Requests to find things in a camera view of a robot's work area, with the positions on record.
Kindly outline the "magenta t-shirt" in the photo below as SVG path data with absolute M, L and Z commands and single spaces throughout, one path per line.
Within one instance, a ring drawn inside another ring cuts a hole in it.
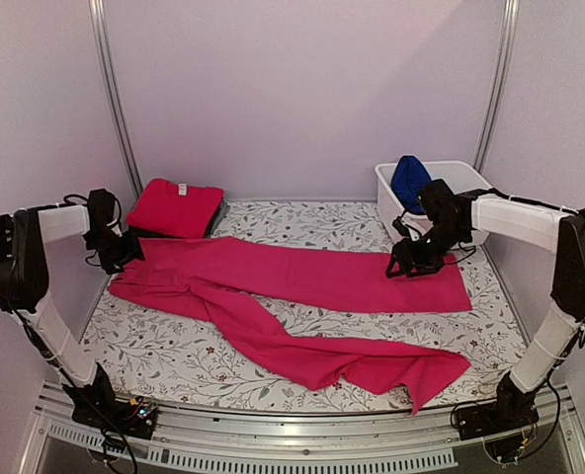
M 130 227 L 163 236 L 203 238 L 211 233 L 223 199 L 220 188 L 153 179 L 125 221 Z

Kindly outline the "pink garment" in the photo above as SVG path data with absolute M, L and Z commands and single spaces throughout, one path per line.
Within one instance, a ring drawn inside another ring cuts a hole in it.
M 345 313 L 454 313 L 470 299 L 459 269 L 387 277 L 382 253 L 295 249 L 225 237 L 146 239 L 110 294 L 213 323 L 241 354 L 309 390 L 347 381 L 381 395 L 403 386 L 421 409 L 469 368 L 460 354 L 405 343 L 290 334 L 260 303 L 281 299 Z

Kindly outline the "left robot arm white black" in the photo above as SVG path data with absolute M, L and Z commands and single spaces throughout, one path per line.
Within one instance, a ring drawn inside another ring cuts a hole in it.
M 74 422 L 149 439 L 156 424 L 154 409 L 142 398 L 118 400 L 106 370 L 81 348 L 49 292 L 49 243 L 83 238 L 109 276 L 143 258 L 137 238 L 121 229 L 121 217 L 119 200 L 105 189 L 0 214 L 0 309 L 18 319 L 32 345 L 59 374 L 74 405 Z

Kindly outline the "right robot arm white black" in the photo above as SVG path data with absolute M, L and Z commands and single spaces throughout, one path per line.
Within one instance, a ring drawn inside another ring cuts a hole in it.
M 551 254 L 553 264 L 544 316 L 527 348 L 497 383 L 492 401 L 456 409 L 451 420 L 463 440 L 499 435 L 535 424 L 536 398 L 575 346 L 585 343 L 585 206 L 571 208 L 495 188 L 457 193 L 442 179 L 403 192 L 408 211 L 430 222 L 413 233 L 399 223 L 388 277 L 438 273 L 452 248 L 476 232 L 505 237 Z

